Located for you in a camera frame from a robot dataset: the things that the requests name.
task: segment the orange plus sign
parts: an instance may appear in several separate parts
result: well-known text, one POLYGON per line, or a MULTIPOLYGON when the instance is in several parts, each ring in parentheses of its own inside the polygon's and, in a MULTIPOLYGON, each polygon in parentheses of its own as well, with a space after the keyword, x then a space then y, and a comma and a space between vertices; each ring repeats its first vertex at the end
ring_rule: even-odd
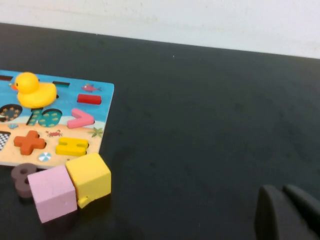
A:
POLYGON ((46 142, 39 138, 37 131, 29 131, 26 136, 16 136, 13 140, 16 147, 20 147, 21 155, 30 155, 34 149, 44 149, 46 142))

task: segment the sand illustration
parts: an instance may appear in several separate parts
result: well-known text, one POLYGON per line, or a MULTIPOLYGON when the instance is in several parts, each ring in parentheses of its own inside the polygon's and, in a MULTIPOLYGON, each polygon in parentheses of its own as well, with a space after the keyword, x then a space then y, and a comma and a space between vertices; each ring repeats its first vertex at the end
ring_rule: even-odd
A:
POLYGON ((56 154, 56 146, 59 144, 60 137, 87 139, 89 143, 87 153, 97 153, 100 149, 105 127, 104 122, 96 122, 95 125, 88 127, 69 129, 63 124, 58 124, 53 127, 43 127, 36 123, 34 126, 27 126, 24 120, 21 121, 24 123, 18 123, 20 121, 16 120, 16 123, 10 122, 0 124, 0 134, 2 134, 2 132, 10 133, 9 137, 7 136, 7 142, 0 151, 1 165, 17 166, 22 163, 32 163, 41 169, 48 169, 62 165, 73 158, 77 158, 77 156, 56 154), (14 139, 16 136, 26 136, 31 130, 38 132, 39 137, 45 140, 46 147, 44 149, 34 149, 32 154, 28 156, 21 155, 20 148, 14 146, 14 139), (49 153, 51 155, 50 159, 46 161, 39 160, 39 156, 43 153, 49 153))

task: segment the yellow cube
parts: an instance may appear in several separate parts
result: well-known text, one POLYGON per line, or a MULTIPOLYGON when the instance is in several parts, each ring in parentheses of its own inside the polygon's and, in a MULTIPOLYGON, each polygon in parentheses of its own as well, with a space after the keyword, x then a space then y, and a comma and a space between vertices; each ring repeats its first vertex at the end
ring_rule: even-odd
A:
POLYGON ((80 208, 111 193, 111 172, 99 153, 69 160, 65 167, 75 187, 80 208))

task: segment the black table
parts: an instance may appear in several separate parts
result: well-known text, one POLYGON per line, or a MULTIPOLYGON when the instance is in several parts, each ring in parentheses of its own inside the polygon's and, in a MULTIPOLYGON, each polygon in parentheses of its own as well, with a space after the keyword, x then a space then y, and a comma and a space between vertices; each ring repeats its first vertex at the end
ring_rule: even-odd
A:
MULTIPOLYGON (((0 24, 0 69, 115 85, 109 207, 58 239, 249 240, 261 185, 320 199, 320 60, 0 24)), ((10 171, 1 239, 44 239, 10 171)))

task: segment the yellow rubber duck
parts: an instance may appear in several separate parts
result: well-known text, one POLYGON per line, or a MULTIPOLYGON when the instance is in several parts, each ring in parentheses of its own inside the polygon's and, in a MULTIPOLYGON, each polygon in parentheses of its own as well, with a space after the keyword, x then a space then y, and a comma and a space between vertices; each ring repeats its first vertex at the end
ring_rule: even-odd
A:
POLYGON ((39 82, 31 72, 20 73, 12 85, 18 90, 17 98, 20 104, 29 109, 44 108, 57 99, 57 88, 53 83, 39 82))

